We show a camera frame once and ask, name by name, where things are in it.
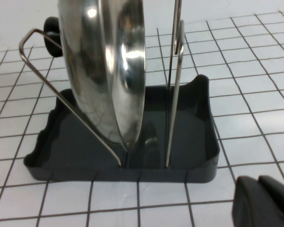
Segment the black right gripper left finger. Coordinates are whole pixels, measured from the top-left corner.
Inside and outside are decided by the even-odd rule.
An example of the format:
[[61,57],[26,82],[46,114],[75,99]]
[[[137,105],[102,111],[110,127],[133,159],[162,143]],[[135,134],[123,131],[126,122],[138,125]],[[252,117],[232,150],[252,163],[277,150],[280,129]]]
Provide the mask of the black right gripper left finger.
[[264,187],[248,176],[240,176],[232,206],[235,227],[284,227],[284,209],[278,207]]

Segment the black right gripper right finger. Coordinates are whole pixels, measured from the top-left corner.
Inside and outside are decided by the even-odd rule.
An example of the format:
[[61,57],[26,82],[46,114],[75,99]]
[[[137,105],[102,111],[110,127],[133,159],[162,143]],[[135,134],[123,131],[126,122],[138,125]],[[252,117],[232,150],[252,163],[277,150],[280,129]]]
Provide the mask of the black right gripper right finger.
[[278,207],[284,209],[284,185],[268,175],[261,175],[258,178],[258,182],[264,187]]

